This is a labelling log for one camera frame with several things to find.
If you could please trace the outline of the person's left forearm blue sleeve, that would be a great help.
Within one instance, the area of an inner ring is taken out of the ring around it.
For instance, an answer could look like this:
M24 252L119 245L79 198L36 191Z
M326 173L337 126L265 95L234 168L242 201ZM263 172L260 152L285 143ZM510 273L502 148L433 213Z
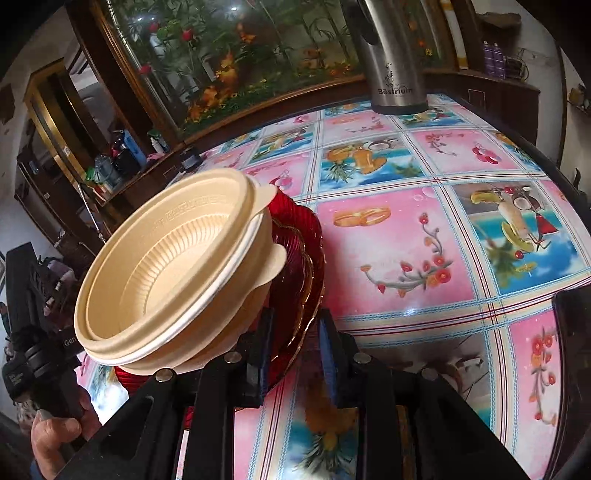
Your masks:
M41 474L38 464L35 460L31 462L30 465L30 475L32 480L45 480L43 475Z

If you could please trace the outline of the person's left hand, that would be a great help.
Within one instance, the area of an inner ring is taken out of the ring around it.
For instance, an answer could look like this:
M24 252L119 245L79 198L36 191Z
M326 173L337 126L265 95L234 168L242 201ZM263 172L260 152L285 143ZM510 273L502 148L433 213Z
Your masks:
M79 405L83 415L75 418L46 418L37 412L31 428L31 447L34 459L45 479L54 479L65 466L66 461L60 451L64 444L69 444L80 436L91 439L101 428L98 415L91 403L89 393L81 386Z

